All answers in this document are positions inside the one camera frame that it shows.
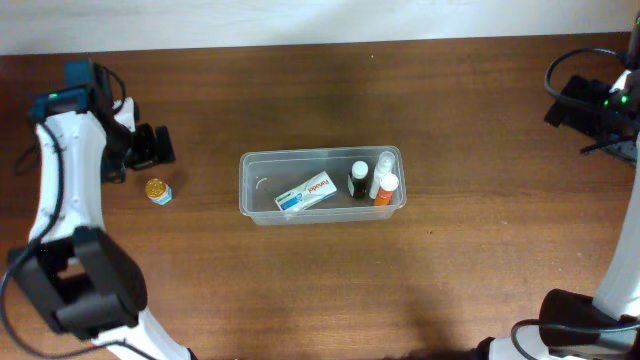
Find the white Panadol box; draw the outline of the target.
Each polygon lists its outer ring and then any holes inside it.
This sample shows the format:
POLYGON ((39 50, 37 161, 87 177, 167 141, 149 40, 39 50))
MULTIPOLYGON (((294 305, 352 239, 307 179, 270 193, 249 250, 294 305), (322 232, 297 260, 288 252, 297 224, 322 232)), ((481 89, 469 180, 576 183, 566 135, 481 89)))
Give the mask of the white Panadol box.
POLYGON ((276 196, 274 202, 280 211, 294 213, 312 207, 336 192, 337 187, 334 182, 328 173, 323 171, 303 184, 276 196))

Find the dark brown medicine bottle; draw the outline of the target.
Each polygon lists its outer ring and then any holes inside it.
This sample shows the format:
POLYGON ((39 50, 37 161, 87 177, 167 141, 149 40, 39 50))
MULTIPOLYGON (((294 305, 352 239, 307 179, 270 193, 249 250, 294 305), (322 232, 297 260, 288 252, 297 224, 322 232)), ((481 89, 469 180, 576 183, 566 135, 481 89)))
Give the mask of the dark brown medicine bottle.
POLYGON ((362 199, 367 194, 366 178, 369 167, 364 161, 356 161, 352 164, 348 174, 348 189, 352 198, 362 199))

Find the white spray bottle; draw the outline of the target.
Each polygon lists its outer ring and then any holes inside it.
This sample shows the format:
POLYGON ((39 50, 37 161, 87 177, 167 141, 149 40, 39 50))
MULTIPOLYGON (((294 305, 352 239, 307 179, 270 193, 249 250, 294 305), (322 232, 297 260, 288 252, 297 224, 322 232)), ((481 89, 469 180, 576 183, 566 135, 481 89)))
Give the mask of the white spray bottle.
POLYGON ((376 198, 382 178, 392 172, 395 162, 396 156, 390 151, 384 151, 379 155, 369 187, 369 197, 371 199, 376 198))

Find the orange bottle white cap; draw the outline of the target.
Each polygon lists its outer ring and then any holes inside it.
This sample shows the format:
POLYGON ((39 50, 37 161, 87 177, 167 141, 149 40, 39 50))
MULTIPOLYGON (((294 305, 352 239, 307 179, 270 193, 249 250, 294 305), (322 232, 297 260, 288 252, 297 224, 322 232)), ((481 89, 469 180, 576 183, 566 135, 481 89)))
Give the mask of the orange bottle white cap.
POLYGON ((379 182, 379 190, 374 199, 375 206, 386 206, 390 203, 395 190, 399 186, 399 179, 393 173, 385 174, 379 182))

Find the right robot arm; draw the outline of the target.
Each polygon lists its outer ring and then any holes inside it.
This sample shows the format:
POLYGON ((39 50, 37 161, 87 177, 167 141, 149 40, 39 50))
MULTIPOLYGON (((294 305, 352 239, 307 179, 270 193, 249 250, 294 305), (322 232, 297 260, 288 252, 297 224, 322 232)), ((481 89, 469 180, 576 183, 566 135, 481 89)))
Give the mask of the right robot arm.
MULTIPOLYGON (((545 115, 590 139, 580 154, 605 153, 639 168, 639 24, 628 47, 614 51, 583 47, 554 59, 544 75, 554 102, 545 115), (572 76, 561 90, 552 85, 556 68, 579 54, 603 54, 623 67, 613 82, 572 76)), ((639 184, 631 187, 616 239, 601 256, 600 281, 590 294, 554 288, 536 317, 520 320, 503 337, 488 337, 472 359, 636 359, 639 356, 639 184)))

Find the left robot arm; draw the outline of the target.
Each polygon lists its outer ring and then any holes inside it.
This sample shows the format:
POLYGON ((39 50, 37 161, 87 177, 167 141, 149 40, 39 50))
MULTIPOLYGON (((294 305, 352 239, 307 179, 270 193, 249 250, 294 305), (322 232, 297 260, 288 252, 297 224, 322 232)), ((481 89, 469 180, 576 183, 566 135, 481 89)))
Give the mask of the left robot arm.
POLYGON ((14 280, 56 334, 120 359, 192 359, 148 307, 144 276, 106 232, 101 187, 127 170, 175 161, 166 127, 139 121, 120 77, 90 59, 64 67, 64 86, 38 95, 29 122, 38 138, 41 180, 28 243, 9 251, 1 282, 14 280))

